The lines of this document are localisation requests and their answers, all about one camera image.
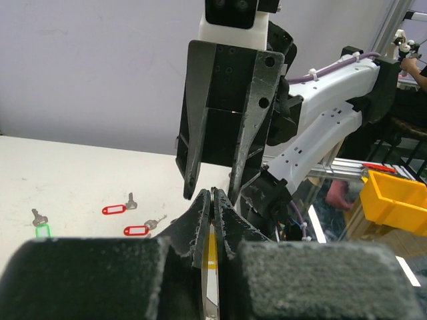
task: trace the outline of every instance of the chair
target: chair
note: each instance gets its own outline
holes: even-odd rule
[[[415,147],[415,149],[413,150],[413,152],[411,152],[408,160],[406,162],[404,162],[403,166],[409,172],[411,172],[411,174],[417,180],[422,181],[420,177],[421,177],[423,170],[425,170],[425,168],[427,167],[427,159],[424,160],[423,164],[421,165],[421,168],[417,172],[414,172],[414,170],[412,170],[412,168],[410,168],[410,164],[411,164],[412,160],[414,159],[415,154],[420,150],[423,143],[427,142],[427,128],[422,128],[422,127],[413,125],[409,122],[403,121],[403,120],[396,118],[396,117],[392,117],[391,123],[392,123],[392,125],[390,126],[389,130],[386,132],[386,134],[383,136],[383,138],[381,138],[381,140],[380,140],[379,144],[376,146],[375,150],[368,157],[368,161],[371,161],[374,158],[375,154],[377,154],[378,150],[381,148],[382,144],[384,143],[384,140],[387,139],[389,136],[391,136],[392,132],[397,131],[398,135],[394,139],[394,142],[392,143],[392,147],[388,150],[387,154],[384,156],[382,163],[387,162],[387,160],[391,156],[392,152],[397,148],[401,138],[407,137],[407,138],[415,139],[418,141],[418,144]]]

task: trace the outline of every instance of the foot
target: foot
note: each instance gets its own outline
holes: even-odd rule
[[[345,181],[333,180],[326,195],[325,202],[339,210],[350,210],[353,203],[347,202],[345,194],[348,185]]]

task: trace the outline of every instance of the person's hand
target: person's hand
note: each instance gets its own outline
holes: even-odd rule
[[[400,68],[402,68],[403,71],[411,72],[413,70],[417,69],[416,66],[417,58],[405,58],[400,64]]]

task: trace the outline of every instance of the person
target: person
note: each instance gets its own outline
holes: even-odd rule
[[[369,123],[350,134],[338,153],[340,158],[366,160],[371,152],[371,146],[390,127],[391,116],[427,128],[427,66],[421,71],[417,67],[416,58],[406,58],[400,67],[414,78],[420,89],[418,91],[397,89],[389,113],[381,121]],[[345,181],[332,181],[326,195],[326,203],[337,209],[351,209],[352,203],[345,199],[347,188]]]

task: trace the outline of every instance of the black pants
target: black pants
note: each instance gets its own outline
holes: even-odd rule
[[[391,126],[390,116],[419,127],[427,127],[427,94],[422,91],[398,89],[389,114],[381,121],[368,123],[349,135],[338,156],[344,159],[366,160],[374,142],[388,132]]]

